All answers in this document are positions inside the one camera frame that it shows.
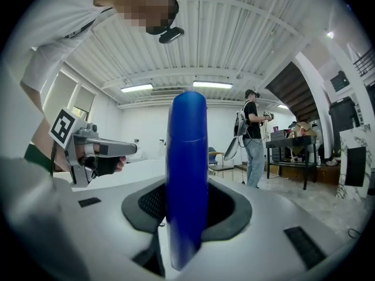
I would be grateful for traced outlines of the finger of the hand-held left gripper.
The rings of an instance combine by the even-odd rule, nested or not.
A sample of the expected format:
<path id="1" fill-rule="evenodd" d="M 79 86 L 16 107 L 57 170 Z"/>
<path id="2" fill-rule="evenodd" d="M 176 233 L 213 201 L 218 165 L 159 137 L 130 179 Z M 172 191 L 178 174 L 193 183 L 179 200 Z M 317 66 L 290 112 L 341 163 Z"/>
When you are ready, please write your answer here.
<path id="1" fill-rule="evenodd" d="M 101 140 L 99 143 L 99 157 L 123 157 L 137 152 L 134 143 L 119 142 L 114 140 Z"/>

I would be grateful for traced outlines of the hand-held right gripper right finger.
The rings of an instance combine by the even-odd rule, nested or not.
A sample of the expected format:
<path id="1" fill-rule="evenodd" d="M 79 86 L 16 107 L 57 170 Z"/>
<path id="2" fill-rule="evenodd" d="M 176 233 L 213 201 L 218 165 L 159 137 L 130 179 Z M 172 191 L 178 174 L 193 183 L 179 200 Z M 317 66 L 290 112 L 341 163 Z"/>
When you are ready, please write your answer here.
<path id="1" fill-rule="evenodd" d="M 182 271 L 171 266 L 168 228 L 160 228 L 167 280 L 324 280 L 357 244 L 356 239 L 344 242 L 286 197 L 221 177 L 213 180 L 250 202 L 250 222 L 232 239 L 203 243 Z M 325 256 L 311 269 L 306 267 L 284 232 L 293 227 L 301 227 Z"/>

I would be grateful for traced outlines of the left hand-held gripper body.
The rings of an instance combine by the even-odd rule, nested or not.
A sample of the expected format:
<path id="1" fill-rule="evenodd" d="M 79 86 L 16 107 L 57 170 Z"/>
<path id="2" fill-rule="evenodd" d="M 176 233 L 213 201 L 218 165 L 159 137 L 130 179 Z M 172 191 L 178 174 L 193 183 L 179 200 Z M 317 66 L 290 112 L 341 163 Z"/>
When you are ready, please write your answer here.
<path id="1" fill-rule="evenodd" d="M 108 157 L 109 144 L 97 126 L 63 107 L 49 130 L 55 146 L 63 149 L 74 187 L 86 187 L 98 176 L 98 159 Z"/>

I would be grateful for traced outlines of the person's left hand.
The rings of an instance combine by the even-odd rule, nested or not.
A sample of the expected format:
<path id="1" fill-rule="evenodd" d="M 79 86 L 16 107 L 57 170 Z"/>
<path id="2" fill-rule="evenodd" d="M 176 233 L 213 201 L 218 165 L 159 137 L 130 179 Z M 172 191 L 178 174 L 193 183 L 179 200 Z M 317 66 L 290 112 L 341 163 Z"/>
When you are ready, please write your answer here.
<path id="1" fill-rule="evenodd" d="M 126 157 L 98 157 L 98 156 L 83 156 L 79 159 L 79 163 L 88 170 L 88 175 L 91 178 L 96 178 L 104 175 L 120 172 L 126 164 Z"/>

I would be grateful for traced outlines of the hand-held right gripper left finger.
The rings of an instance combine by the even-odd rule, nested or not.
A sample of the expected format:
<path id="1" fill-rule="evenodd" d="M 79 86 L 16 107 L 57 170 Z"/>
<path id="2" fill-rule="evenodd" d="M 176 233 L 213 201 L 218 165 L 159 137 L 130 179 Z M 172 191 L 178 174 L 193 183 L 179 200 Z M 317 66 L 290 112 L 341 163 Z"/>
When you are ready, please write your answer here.
<path id="1" fill-rule="evenodd" d="M 67 181 L 24 159 L 2 160 L 2 213 L 22 249 L 54 280 L 162 280 L 106 248 Z"/>

